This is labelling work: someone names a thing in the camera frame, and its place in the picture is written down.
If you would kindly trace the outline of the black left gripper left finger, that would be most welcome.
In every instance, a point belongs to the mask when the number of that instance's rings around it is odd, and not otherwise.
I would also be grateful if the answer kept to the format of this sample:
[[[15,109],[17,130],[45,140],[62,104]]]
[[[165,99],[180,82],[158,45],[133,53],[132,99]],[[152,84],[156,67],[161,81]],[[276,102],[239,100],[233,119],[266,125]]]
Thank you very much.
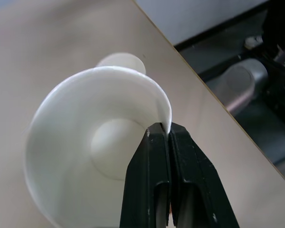
[[[171,171],[167,135],[161,123],[149,126],[125,177],[121,228],[164,228],[169,220]]]

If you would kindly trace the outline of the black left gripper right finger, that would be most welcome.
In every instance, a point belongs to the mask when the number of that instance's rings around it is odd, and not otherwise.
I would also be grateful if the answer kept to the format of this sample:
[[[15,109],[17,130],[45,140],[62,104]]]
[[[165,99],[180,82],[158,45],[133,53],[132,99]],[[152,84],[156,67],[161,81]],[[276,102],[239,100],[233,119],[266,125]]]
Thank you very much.
[[[214,165],[185,127],[171,125],[169,146],[175,227],[237,228],[238,221]]]

